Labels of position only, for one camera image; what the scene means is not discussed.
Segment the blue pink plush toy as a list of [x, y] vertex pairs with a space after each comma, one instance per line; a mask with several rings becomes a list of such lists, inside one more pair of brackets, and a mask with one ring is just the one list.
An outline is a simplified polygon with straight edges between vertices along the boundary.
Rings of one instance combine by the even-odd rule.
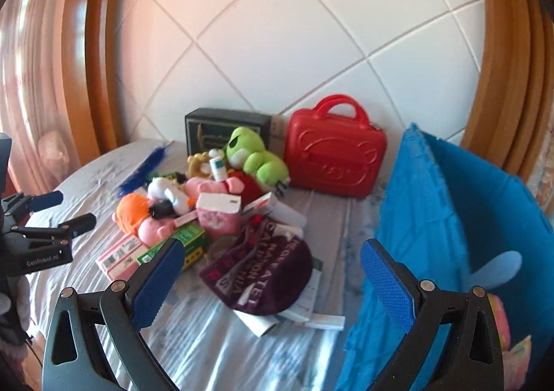
[[522, 255], [509, 250], [500, 253], [470, 276], [468, 286], [481, 287], [486, 291], [496, 289], [511, 281], [523, 263]]

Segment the silver white refill pouch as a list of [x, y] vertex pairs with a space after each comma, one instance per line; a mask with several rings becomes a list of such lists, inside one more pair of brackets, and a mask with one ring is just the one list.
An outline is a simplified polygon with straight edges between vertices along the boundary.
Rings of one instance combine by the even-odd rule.
[[527, 336], [511, 350], [502, 353], [505, 391], [520, 390], [525, 383], [532, 348], [531, 336]]

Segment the orange plush ball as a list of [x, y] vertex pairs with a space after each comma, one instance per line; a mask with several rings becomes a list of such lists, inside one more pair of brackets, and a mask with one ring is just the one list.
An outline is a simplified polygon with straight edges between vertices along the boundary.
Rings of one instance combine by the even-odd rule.
[[124, 196], [116, 206], [113, 221], [125, 234], [137, 236], [144, 221], [150, 217], [150, 200], [147, 196], [130, 193]]

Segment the pink white flat box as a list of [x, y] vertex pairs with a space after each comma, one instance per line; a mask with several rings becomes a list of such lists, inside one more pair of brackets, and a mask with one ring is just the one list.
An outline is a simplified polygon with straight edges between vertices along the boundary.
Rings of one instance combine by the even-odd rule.
[[138, 258], [148, 247], [137, 237], [125, 235], [97, 257], [96, 265], [111, 280], [128, 280], [139, 267]]

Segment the blue feather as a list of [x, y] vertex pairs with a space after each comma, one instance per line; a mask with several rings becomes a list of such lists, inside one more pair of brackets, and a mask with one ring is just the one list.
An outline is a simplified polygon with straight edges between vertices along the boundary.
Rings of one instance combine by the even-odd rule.
[[122, 198], [143, 186], [148, 176], [164, 161], [167, 146], [156, 147], [137, 168], [117, 188], [117, 196]]

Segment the white duck plush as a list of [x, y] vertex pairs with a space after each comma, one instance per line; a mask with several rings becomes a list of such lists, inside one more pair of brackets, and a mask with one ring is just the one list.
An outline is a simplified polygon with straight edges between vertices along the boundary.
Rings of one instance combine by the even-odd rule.
[[180, 188], [177, 182], [165, 177], [155, 177], [148, 185], [148, 198], [165, 199], [178, 216], [184, 216], [193, 208], [189, 196]]

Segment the pink curtain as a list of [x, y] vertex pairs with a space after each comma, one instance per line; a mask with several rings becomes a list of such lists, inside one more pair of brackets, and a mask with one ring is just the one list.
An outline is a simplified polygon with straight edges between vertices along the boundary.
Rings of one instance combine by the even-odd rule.
[[6, 0], [1, 10], [1, 130], [25, 194], [53, 190], [80, 164], [62, 80], [64, 1]]

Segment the white red medicine box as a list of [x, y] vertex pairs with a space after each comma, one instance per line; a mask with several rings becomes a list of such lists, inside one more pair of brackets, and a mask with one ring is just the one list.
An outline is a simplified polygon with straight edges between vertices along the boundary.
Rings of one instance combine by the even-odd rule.
[[188, 212], [183, 216], [179, 216], [176, 219], [174, 219], [174, 224], [175, 224], [175, 227], [178, 228], [188, 223], [191, 223], [196, 219], [198, 219], [198, 212], [194, 210], [194, 211]]

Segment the green medicine box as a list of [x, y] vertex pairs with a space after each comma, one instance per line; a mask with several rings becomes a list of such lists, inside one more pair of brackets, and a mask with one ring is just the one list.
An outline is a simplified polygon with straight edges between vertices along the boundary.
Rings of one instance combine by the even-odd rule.
[[[204, 228], [195, 222], [190, 222], [173, 234], [172, 239], [178, 239], [183, 244], [185, 250], [183, 269], [188, 270], [197, 264], [207, 253], [208, 240]], [[158, 243], [147, 252], [138, 256], [138, 264], [147, 264], [153, 260], [156, 254], [161, 250], [164, 241]]]

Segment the pink pig plush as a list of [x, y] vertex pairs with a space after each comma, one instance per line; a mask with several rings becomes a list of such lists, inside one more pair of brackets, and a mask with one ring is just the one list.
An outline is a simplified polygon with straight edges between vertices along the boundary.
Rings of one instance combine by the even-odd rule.
[[265, 194], [256, 180], [245, 174], [234, 174], [220, 182], [193, 177], [184, 184], [184, 192], [191, 199], [198, 199], [201, 193], [236, 195], [240, 196], [243, 205], [252, 203]]

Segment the brown bear plush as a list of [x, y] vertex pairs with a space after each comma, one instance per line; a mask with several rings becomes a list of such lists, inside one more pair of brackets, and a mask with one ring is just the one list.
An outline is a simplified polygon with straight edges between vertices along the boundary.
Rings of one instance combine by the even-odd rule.
[[191, 178], [205, 178], [210, 179], [212, 177], [211, 166], [209, 164], [210, 156], [208, 152], [197, 153], [189, 155], [187, 158], [188, 170], [186, 176]]

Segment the pink tissue pack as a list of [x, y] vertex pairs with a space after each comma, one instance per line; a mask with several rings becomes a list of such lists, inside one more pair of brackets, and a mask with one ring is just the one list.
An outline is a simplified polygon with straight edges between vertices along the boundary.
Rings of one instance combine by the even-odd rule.
[[196, 202], [200, 226], [210, 240], [240, 231], [241, 198], [233, 194], [201, 193]]

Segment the black gift box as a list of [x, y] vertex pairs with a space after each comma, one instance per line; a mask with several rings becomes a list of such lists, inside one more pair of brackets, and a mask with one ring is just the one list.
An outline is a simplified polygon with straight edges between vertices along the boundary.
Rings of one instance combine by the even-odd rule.
[[256, 132], [269, 147], [272, 137], [284, 132], [284, 119], [278, 115], [237, 109], [198, 108], [184, 116], [188, 155], [223, 149], [232, 132], [246, 126]]

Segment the green frog plush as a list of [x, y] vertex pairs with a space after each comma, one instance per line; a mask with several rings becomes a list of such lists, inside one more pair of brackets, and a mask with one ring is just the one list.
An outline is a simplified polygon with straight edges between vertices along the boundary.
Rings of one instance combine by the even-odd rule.
[[288, 189], [290, 178], [285, 161], [269, 151], [253, 129], [237, 127], [227, 142], [225, 156], [232, 169], [252, 176], [264, 189], [278, 195]]

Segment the red white toothpaste box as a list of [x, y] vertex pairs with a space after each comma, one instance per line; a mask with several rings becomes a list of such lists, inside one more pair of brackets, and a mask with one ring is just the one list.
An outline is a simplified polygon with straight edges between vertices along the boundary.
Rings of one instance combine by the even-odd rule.
[[274, 210], [278, 203], [279, 200], [277, 197], [272, 192], [269, 192], [245, 205], [242, 208], [241, 216], [250, 217], [253, 215], [267, 215]]

